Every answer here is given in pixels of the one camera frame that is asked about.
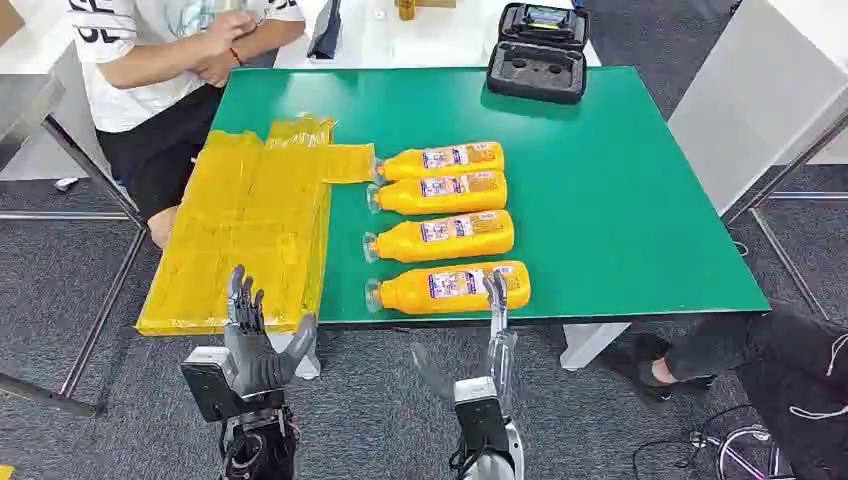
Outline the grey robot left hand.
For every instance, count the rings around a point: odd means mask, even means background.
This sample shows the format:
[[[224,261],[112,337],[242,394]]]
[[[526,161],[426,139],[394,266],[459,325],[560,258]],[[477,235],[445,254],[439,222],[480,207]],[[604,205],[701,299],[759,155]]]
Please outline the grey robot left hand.
[[[287,385],[296,369],[314,346],[317,318],[305,314],[286,348],[278,352],[267,336],[262,311],[264,291],[252,291],[253,278],[237,265],[228,281],[225,347],[233,355],[236,375],[233,390],[240,396],[277,390]]]

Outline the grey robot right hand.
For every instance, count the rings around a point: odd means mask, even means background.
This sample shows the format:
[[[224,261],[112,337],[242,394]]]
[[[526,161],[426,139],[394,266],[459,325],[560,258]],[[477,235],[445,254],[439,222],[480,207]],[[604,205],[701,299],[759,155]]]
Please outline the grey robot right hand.
[[[513,410],[513,374],[515,365],[515,350],[518,335],[508,328],[507,282],[502,272],[495,270],[483,278],[483,284],[488,294],[488,305],[491,310],[490,339],[484,373],[480,378],[492,380],[493,392],[501,408],[503,418],[511,418]],[[464,382],[469,385],[460,393],[455,387],[460,381],[453,381],[444,375],[431,361],[428,350],[420,343],[413,343],[411,353],[415,368],[436,394],[453,405],[457,400],[476,398],[481,393],[481,387],[471,387],[470,379]]]

